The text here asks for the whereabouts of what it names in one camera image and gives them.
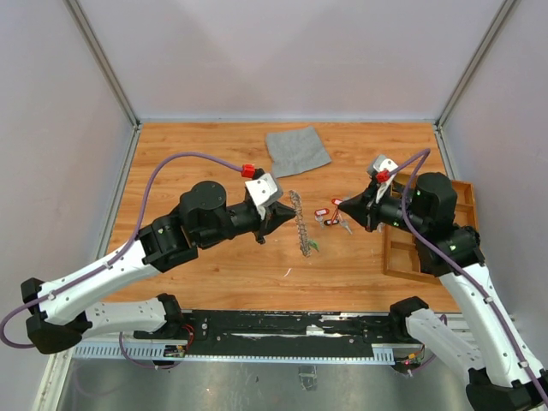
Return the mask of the green key tag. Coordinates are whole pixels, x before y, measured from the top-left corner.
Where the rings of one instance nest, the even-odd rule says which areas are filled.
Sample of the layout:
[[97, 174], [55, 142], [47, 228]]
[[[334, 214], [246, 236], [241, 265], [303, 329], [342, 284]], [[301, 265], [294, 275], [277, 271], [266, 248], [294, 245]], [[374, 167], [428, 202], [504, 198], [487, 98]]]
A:
[[309, 244], [309, 247], [310, 248], [313, 248], [314, 250], [316, 250], [317, 252], [319, 251], [319, 244], [314, 241], [314, 240], [309, 240], [308, 241], [308, 244]]

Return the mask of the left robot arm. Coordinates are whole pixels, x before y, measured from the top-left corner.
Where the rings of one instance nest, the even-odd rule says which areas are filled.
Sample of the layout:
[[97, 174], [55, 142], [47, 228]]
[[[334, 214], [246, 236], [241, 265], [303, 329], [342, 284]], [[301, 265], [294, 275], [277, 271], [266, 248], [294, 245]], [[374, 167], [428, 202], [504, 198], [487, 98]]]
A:
[[295, 218], [280, 202], [283, 192], [270, 175], [245, 184], [242, 202], [228, 205], [224, 187], [199, 182], [181, 195], [169, 214], [140, 229], [114, 252], [66, 277], [50, 282], [30, 278], [21, 285], [30, 307], [27, 335], [42, 354], [56, 354], [89, 337], [130, 333], [134, 337], [169, 340], [188, 331], [173, 295], [146, 301], [105, 303], [103, 299], [131, 283], [155, 277], [198, 257], [199, 250], [253, 234], [259, 244]]

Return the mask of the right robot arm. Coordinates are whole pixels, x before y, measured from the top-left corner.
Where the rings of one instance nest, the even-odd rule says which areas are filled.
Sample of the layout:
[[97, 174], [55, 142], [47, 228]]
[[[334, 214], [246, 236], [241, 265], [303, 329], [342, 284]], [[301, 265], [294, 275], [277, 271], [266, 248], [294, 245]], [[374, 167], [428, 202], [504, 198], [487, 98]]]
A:
[[473, 341], [459, 337], [420, 298], [390, 308], [388, 332], [425, 344], [463, 382], [475, 410], [535, 410], [547, 403], [547, 370], [512, 324], [491, 280], [472, 226], [455, 223], [457, 193], [441, 173], [419, 176], [410, 193], [391, 196], [383, 171], [339, 204], [371, 232], [383, 223], [414, 235], [420, 269], [439, 279], [461, 310]]

